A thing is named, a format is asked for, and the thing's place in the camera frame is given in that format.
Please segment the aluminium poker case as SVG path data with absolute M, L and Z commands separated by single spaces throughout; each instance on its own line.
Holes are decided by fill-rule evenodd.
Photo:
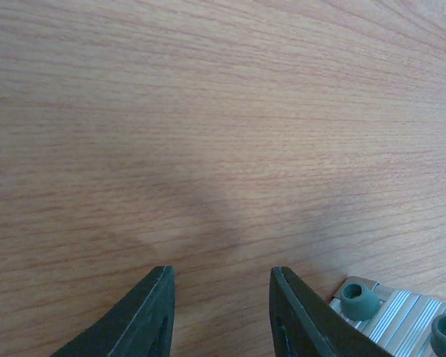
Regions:
M 342 312 L 342 292 L 354 284 L 374 292 L 380 301 L 378 312 L 369 320 L 352 320 Z M 431 332 L 433 320 L 446 314 L 446 303 L 441 300 L 351 276 L 335 292 L 329 305 L 348 324 L 393 356 L 436 355 Z

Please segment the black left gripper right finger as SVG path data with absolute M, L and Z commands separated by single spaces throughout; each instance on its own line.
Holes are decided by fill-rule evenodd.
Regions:
M 276 356 L 376 355 L 375 343 L 285 266 L 271 269 L 270 320 Z

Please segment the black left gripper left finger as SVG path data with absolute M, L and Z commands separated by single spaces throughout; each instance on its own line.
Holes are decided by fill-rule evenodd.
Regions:
M 156 266 L 103 317 L 53 356 L 169 356 L 175 271 Z

